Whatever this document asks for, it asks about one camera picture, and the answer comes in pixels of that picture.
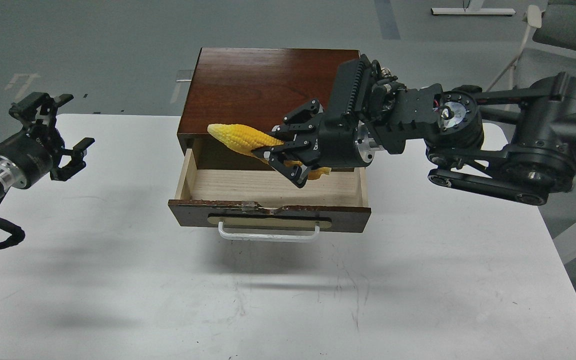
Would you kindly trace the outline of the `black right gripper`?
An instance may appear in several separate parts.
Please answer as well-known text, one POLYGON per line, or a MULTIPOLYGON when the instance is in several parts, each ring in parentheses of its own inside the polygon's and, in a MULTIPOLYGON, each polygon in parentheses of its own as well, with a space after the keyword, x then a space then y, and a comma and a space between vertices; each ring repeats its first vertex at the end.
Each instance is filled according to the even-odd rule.
POLYGON ((359 119, 323 112, 317 98, 288 112, 266 135, 270 139, 253 145, 251 154, 298 188, 319 178, 319 166, 367 167, 374 158, 374 152, 366 148, 366 132, 359 119))

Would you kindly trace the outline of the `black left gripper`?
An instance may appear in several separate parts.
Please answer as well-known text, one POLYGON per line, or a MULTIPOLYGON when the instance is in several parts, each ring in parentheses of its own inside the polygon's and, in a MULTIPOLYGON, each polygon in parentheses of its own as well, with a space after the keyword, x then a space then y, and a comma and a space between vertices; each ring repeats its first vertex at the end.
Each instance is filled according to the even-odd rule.
POLYGON ((84 157, 95 139, 84 137, 66 149, 57 130, 58 109, 73 98, 68 93, 52 97, 32 92, 11 104, 9 115, 21 123, 22 132, 0 142, 0 190, 29 189, 46 174, 53 181, 66 182, 87 166, 84 157), (59 167, 62 157, 70 161, 59 167))

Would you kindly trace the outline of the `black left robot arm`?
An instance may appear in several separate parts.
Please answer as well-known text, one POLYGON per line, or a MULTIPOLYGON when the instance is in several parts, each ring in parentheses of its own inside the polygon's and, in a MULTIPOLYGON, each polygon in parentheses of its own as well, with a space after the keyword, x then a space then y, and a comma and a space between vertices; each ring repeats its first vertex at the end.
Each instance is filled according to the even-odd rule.
MULTIPOLYGON (((32 92, 11 105, 9 115, 22 129, 0 142, 0 204, 11 188, 29 189, 46 174, 66 182, 86 167, 84 157, 94 139, 85 137, 68 149, 57 129, 58 109, 71 100, 71 94, 32 92)), ((16 246, 25 237, 20 226, 0 218, 0 249, 16 246)))

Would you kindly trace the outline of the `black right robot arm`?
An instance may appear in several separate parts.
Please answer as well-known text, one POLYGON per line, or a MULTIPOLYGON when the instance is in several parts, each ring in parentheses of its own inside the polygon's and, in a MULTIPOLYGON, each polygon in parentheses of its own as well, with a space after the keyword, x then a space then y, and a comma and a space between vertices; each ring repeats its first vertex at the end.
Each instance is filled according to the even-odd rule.
POLYGON ((320 167, 366 167, 375 151, 398 155, 422 139, 441 187, 533 206, 573 188, 576 77, 564 71, 528 88, 414 89, 361 55, 338 67, 327 104, 290 112, 269 133, 283 144, 253 155, 302 188, 320 167))

